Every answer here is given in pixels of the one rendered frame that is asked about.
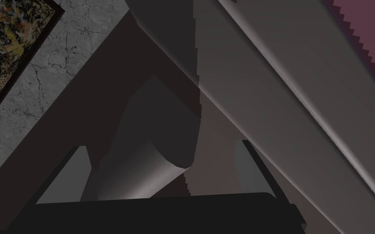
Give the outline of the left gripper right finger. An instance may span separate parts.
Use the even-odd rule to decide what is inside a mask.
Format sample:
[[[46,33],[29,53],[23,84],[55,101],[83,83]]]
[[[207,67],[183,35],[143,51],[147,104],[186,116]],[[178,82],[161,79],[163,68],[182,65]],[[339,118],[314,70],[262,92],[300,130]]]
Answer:
[[[281,203],[289,203],[284,191],[250,141],[236,141],[234,167],[245,193],[269,193]]]

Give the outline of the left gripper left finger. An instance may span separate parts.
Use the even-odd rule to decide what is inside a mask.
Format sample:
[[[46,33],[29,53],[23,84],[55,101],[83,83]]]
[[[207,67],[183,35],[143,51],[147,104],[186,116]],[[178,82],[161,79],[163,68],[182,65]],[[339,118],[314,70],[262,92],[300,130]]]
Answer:
[[[27,205],[80,201],[91,169],[87,148],[72,147]]]

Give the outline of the framed abstract painting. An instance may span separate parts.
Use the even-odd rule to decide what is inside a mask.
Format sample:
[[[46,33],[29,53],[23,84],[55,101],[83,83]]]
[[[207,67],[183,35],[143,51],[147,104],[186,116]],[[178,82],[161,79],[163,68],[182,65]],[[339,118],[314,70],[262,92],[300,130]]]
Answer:
[[[64,12],[54,0],[0,0],[0,104]]]

